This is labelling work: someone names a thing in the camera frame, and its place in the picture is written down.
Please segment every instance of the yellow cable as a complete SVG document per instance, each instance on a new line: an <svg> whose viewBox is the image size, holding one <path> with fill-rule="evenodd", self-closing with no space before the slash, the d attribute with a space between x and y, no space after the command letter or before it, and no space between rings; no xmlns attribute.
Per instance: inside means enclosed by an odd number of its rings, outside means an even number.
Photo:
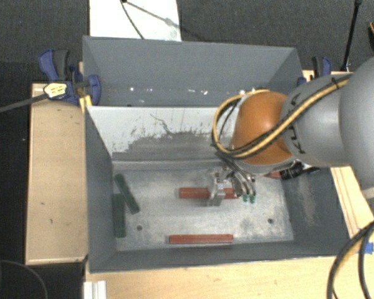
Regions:
<svg viewBox="0 0 374 299"><path fill-rule="evenodd" d="M270 143L272 140L274 140L277 136L279 136L281 134L281 132L283 132L304 110L306 110L309 106L311 106L314 102L320 100L321 98L323 98L324 96L336 91L336 89L338 88L341 88L343 86L346 85L346 83L348 82L348 79L346 78L345 80L342 80L338 83L338 85L336 83L333 83L331 86L329 86L328 88L326 88L325 90L322 90L321 92L317 92L315 95L311 96L310 98L308 98L303 104L301 104L301 106L295 111L293 112L293 114L291 114L290 117L288 117L288 119L286 119L283 123L281 123L271 134L269 134L269 136L267 136L264 140L262 140L260 143L258 143L257 145L253 146L252 148L250 148L249 150L243 152L243 153L239 153L239 154L235 154L233 155L233 157L235 158L244 158L244 157L248 157L249 155L251 154L254 154L256 153L257 151L259 151L260 149L262 149L263 147L265 147L265 145L267 145L268 143ZM235 97L232 97L230 98L229 100L225 101L219 108L222 109L224 108L228 103L232 102L233 100L235 99L238 99L238 98L241 98L242 96L240 95L237 95ZM220 110L218 109L216 111L216 114L215 114L215 119L214 121L217 120L217 117L219 115L219 112ZM226 153L226 154L232 154L233 151L230 151L228 149L226 149L219 141L218 141L218 135L217 135L217 131L216 131L216 124L214 123L214 128L213 128L213 131L214 131L214 142L215 142L215 145L216 147L221 150L223 153Z"/></svg>
<svg viewBox="0 0 374 299"><path fill-rule="evenodd" d="M236 101L236 100L240 100L243 97L248 97L250 95L259 94L259 93L268 92L268 91L269 90L256 90L256 91L251 91L251 92L247 92L247 93L244 93L244 94L235 95L235 96L229 98L228 100L224 101L218 107L218 109L216 110L216 113L214 114L214 117L213 117L212 134L213 134L214 142L216 143L216 147L219 150L221 150L223 153L226 153L226 154L230 152L228 149L224 148L222 146L222 144L220 144L219 136L218 136L218 116L219 116L220 112L223 110L223 108L226 107L227 105L229 105L231 102Z"/></svg>

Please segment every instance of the wooden block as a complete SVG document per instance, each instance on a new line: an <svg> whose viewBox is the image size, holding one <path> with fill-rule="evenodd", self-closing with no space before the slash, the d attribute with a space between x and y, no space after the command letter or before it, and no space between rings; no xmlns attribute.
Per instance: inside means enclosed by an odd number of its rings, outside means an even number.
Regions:
<svg viewBox="0 0 374 299"><path fill-rule="evenodd" d="M213 234L213 235L171 235L169 244L229 244L233 242L231 234Z"/></svg>
<svg viewBox="0 0 374 299"><path fill-rule="evenodd" d="M225 188L225 199L236 199L232 188ZM179 197L182 199L208 199L211 193L206 188L182 187L179 189Z"/></svg>

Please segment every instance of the bin floor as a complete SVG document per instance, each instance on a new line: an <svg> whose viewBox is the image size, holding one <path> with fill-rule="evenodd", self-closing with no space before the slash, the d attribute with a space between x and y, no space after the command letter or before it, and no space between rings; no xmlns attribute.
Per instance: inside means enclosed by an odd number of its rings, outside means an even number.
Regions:
<svg viewBox="0 0 374 299"><path fill-rule="evenodd" d="M126 209L127 236L117 239L117 250L191 247L170 245L170 235L232 234L235 244L293 240L279 180L258 177L254 204L239 198L207 206L205 199L179 198L181 187L208 187L218 166L113 161L113 175L121 173L125 177L140 206L140 212L134 215Z"/></svg>

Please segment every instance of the metal bracket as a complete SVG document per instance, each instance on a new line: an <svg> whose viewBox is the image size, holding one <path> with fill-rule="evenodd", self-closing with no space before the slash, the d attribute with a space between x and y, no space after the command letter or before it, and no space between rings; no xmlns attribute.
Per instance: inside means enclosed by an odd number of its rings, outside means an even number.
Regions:
<svg viewBox="0 0 374 299"><path fill-rule="evenodd" d="M107 299L107 282L84 282L83 299Z"/></svg>

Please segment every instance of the blue tape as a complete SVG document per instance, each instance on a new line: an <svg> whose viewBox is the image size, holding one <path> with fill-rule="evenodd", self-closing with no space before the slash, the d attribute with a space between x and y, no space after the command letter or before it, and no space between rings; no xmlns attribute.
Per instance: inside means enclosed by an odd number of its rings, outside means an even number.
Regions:
<svg viewBox="0 0 374 299"><path fill-rule="evenodd" d="M366 245L366 248L364 250L364 253L365 254L370 254L372 255L374 253L374 243L373 242L368 242L367 245Z"/></svg>

